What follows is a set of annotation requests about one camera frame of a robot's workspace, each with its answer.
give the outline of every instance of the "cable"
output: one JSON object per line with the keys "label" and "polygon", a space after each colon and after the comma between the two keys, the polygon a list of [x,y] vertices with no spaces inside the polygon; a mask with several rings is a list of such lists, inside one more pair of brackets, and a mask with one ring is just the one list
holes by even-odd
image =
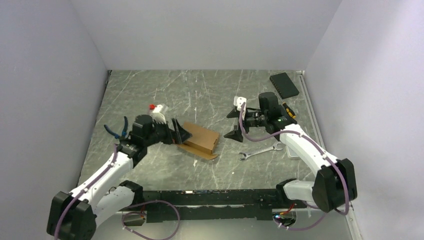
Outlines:
{"label": "cable", "polygon": [[295,206],[295,204],[292,203],[287,211],[280,212],[279,214],[280,215],[286,215],[286,214],[290,213],[290,211],[293,209],[294,206]]}
{"label": "cable", "polygon": [[140,212],[139,212],[139,211],[132,211],[132,212],[129,212],[129,213],[127,213],[127,214],[125,214],[125,215],[123,215],[123,216],[122,216],[122,220],[121,220],[121,222],[122,222],[123,229],[128,230],[128,231],[130,231],[131,233],[133,233],[133,234],[135,234],[135,235],[137,235],[137,236],[139,236],[139,237],[142,237],[142,238],[144,238],[144,239],[146,239],[146,240],[169,240],[169,239],[171,239],[173,236],[175,236],[175,234],[177,234],[177,231],[178,231],[178,229],[180,228],[180,223],[181,223],[180,213],[178,212],[177,208],[176,208],[174,205],[172,205],[171,203],[169,203],[169,202],[167,202],[167,201],[163,201],[163,200],[152,200],[152,201],[146,201],[146,202],[143,202],[143,203],[139,203],[139,204],[131,205],[131,206],[128,206],[128,208],[135,208],[135,207],[144,206],[144,205],[147,205],[147,204],[153,204],[153,203],[163,203],[163,204],[166,204],[166,205],[170,206],[170,207],[171,207],[171,208],[175,211],[175,213],[176,213],[176,218],[177,218],[177,224],[176,224],[176,228],[175,228],[175,230],[173,231],[173,233],[172,233],[170,236],[165,237],[165,238],[163,238],[163,239],[153,239],[153,238],[150,238],[150,237],[144,236],[144,235],[142,235],[141,233],[139,233],[139,232],[137,232],[137,231],[134,231],[134,230],[132,230],[131,228],[129,228],[129,227],[127,227],[127,226],[125,226],[125,223],[124,223],[125,218],[126,218],[127,216],[129,216],[129,215],[140,215]]}
{"label": "cable", "polygon": [[321,223],[321,221],[327,216],[327,213],[324,213],[314,224],[307,226],[307,227],[301,227],[301,228],[293,228],[293,227],[288,227],[286,226],[287,230],[291,230],[291,231],[305,231],[305,230],[309,230],[313,227],[315,227],[316,225],[318,225],[319,223]]}
{"label": "cable", "polygon": [[143,219],[146,219],[146,214],[144,213],[146,209],[146,205],[143,205],[143,207],[140,210],[140,215],[143,217]]}
{"label": "cable", "polygon": [[93,181],[91,181],[89,184],[87,184],[87,186],[82,189],[71,201],[70,203],[65,207],[65,209],[63,210],[62,214],[59,217],[59,221],[57,221],[57,225],[56,228],[54,229],[54,240],[58,240],[59,239],[59,231],[61,229],[62,226],[62,222],[64,221],[64,218],[66,216],[66,214],[68,213],[69,209],[71,209],[72,205],[74,205],[74,203],[83,195],[86,193],[86,190],[89,190],[95,183],[97,183],[97,181],[99,181],[108,171],[109,169],[112,168],[111,164],[114,164],[117,161],[117,157],[118,157],[118,150],[117,150],[117,146],[115,144],[113,144],[113,158],[112,161],[110,162],[110,164],[107,165],[107,167],[95,178],[93,179]]}
{"label": "cable", "polygon": [[277,224],[278,228],[281,228],[281,226],[283,226],[283,227],[286,227],[286,229],[288,229],[288,227],[293,226],[293,224],[296,223],[296,220],[293,218],[285,218],[284,220],[286,221],[289,220],[290,222],[286,225],[286,222],[282,223],[282,222],[278,222],[277,219],[275,218],[273,219],[274,223]]}
{"label": "cable", "polygon": [[109,191],[108,191],[108,192],[109,192],[109,194],[111,194],[111,190],[112,190],[112,189],[116,190],[116,189],[117,189],[117,187],[116,187],[116,186],[113,186],[113,187],[109,188]]}
{"label": "cable", "polygon": [[[299,137],[302,137],[302,138],[304,138],[304,139],[306,139],[308,142],[310,142],[317,150],[318,150],[318,152],[322,155],[322,156],[325,156],[325,152],[320,148],[320,146],[314,141],[314,140],[312,140],[311,138],[309,138],[308,136],[306,136],[306,135],[302,135],[300,132],[297,132],[297,131],[292,131],[292,130],[280,130],[280,131],[277,131],[277,132],[274,132],[273,134],[269,134],[269,135],[267,135],[267,136],[265,136],[265,137],[262,137],[262,138],[252,138],[252,137],[250,137],[250,136],[248,136],[248,134],[246,133],[246,130],[245,130],[245,128],[243,127],[243,111],[244,111],[244,109],[245,109],[245,105],[246,105],[246,102],[243,102],[243,104],[241,105],[241,109],[240,109],[240,113],[239,113],[239,116],[238,116],[238,125],[240,126],[240,129],[241,129],[241,133],[243,134],[243,136],[245,137],[245,138],[247,138],[248,140],[250,140],[250,141],[252,141],[252,142],[260,142],[260,141],[263,141],[263,140],[266,140],[266,139],[269,139],[269,138],[272,138],[272,137],[274,137],[274,136],[276,136],[276,135],[280,135],[280,134],[284,134],[284,133],[287,133],[287,134],[296,134],[296,135],[298,135]],[[343,186],[343,191],[344,191],[344,212],[343,211],[339,211],[338,209],[336,209],[335,211],[336,212],[338,212],[338,213],[340,213],[341,215],[347,215],[348,214],[348,212],[349,212],[349,193],[348,193],[348,185],[347,185],[347,183],[346,183],[346,180],[345,180],[345,177],[343,177],[343,174],[342,174],[342,172],[340,171],[340,169],[334,164],[334,162],[333,161],[331,161],[331,159],[328,157],[328,156],[325,156],[325,160],[327,160],[327,162],[329,162],[330,163],[330,165],[334,168],[334,170],[336,171],[336,173],[337,173],[337,175],[338,175],[338,177],[340,178],[340,180],[341,180],[341,184],[342,184],[342,186]],[[316,225],[318,225],[323,219],[324,219],[324,217],[326,216],[326,213],[325,214],[323,214],[322,215],[322,217],[320,218],[320,219],[318,219],[314,224],[312,224],[312,225],[310,225],[310,226],[308,226],[308,227],[303,227],[303,228],[287,228],[287,229],[290,229],[290,230],[293,230],[293,231],[302,231],[302,230],[308,230],[308,229],[311,229],[311,228],[313,228],[313,227],[315,227]]]}

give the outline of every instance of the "black case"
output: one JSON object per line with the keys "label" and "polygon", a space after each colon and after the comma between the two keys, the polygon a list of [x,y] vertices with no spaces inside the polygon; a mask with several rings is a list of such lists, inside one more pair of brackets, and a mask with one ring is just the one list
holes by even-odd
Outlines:
{"label": "black case", "polygon": [[274,85],[277,93],[282,99],[290,98],[299,95],[299,90],[293,84],[293,81],[283,72],[280,74],[272,75],[269,77],[271,83]]}

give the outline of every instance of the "wrench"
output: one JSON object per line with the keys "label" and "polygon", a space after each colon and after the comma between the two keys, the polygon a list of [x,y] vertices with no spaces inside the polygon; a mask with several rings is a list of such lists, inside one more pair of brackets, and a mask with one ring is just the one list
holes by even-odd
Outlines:
{"label": "wrench", "polygon": [[260,149],[254,152],[250,152],[250,153],[246,153],[246,152],[239,152],[239,154],[242,155],[242,157],[240,157],[240,160],[246,160],[249,157],[253,156],[253,155],[257,155],[257,154],[261,154],[267,151],[271,151],[271,150],[283,150],[284,149],[284,144],[280,141],[276,141],[272,146],[264,148],[264,149]]}

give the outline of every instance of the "white plastic part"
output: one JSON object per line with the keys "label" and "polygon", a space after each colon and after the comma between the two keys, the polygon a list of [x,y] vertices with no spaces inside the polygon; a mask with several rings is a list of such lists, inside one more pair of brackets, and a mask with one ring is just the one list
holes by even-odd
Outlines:
{"label": "white plastic part", "polygon": [[288,147],[287,145],[285,146],[285,150],[289,158],[291,159],[299,158],[299,156],[295,153],[295,151],[291,150],[290,147]]}
{"label": "white plastic part", "polygon": [[[286,126],[284,130],[296,131],[306,137],[309,137],[298,124],[290,124]],[[321,166],[324,165],[328,167],[331,165],[327,160],[323,159],[320,152],[314,145],[312,145],[312,143],[303,137],[299,137],[298,134],[282,133],[279,135],[279,140],[293,150],[293,152],[306,163],[306,165],[312,170],[314,176],[317,176],[317,172],[321,169]],[[337,162],[337,157],[326,152],[322,147],[319,146],[319,148],[333,163]]]}
{"label": "white plastic part", "polygon": [[296,73],[300,75],[305,75],[305,70],[298,70],[296,71]]}
{"label": "white plastic part", "polygon": [[293,180],[283,186],[284,193],[290,200],[314,202],[312,198],[313,181]]}
{"label": "white plastic part", "polygon": [[246,115],[247,99],[245,97],[242,97],[242,96],[235,96],[234,97],[233,105],[234,105],[234,107],[237,107],[237,111],[241,111],[242,110],[243,103],[246,103],[244,105],[243,115],[242,115],[242,118],[244,120],[245,119],[245,115]]}
{"label": "white plastic part", "polygon": [[93,213],[97,216],[95,218],[97,228],[116,212],[131,205],[134,195],[134,192],[128,187],[118,186],[114,191],[102,197],[93,209]]}
{"label": "white plastic part", "polygon": [[156,122],[165,124],[167,123],[167,119],[165,118],[165,113],[167,110],[168,107],[165,104],[159,104],[150,112],[150,116]]}
{"label": "white plastic part", "polygon": [[[106,163],[103,164],[89,179],[87,179],[84,183],[74,188],[72,192],[72,197],[75,197],[81,190],[86,189],[87,185],[91,183],[97,176],[103,172],[108,165],[111,164],[114,155],[112,154],[107,160]],[[116,162],[114,167],[109,169],[105,175],[103,175],[88,191],[86,191],[79,200],[83,201],[85,199],[88,200],[88,204],[91,207],[95,208],[100,199],[105,195],[105,193],[117,183],[117,181],[126,173],[133,169],[133,160],[128,158],[128,155],[122,152],[117,153]]]}
{"label": "white plastic part", "polygon": [[311,207],[307,206],[306,209],[307,209],[307,218],[310,219],[312,217]]}

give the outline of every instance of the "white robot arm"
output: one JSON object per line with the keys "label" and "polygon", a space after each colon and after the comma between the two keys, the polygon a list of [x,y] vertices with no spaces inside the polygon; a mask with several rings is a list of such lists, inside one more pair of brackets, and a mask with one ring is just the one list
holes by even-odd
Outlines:
{"label": "white robot arm", "polygon": [[[348,159],[339,159],[320,147],[295,121],[296,114],[286,103],[279,104],[273,92],[259,95],[258,108],[248,108],[247,99],[234,97],[233,110],[227,118],[238,118],[238,125],[224,137],[239,142],[243,137],[259,142],[275,137],[293,150],[311,169],[315,181],[289,179],[277,185],[282,187],[284,196],[289,200],[314,203],[328,213],[357,197],[355,171]],[[253,139],[247,135],[251,127],[265,127],[270,134]]]}
{"label": "white robot arm", "polygon": [[114,213],[132,203],[143,202],[136,199],[143,197],[143,187],[134,182],[124,181],[113,192],[108,190],[146,156],[149,146],[160,142],[182,144],[192,136],[174,118],[174,130],[170,129],[163,115],[165,109],[166,106],[158,105],[148,115],[137,116],[128,137],[126,117],[121,136],[104,126],[119,139],[114,154],[81,185],[69,193],[56,194],[51,202],[48,234],[61,240],[89,240],[96,228]]}

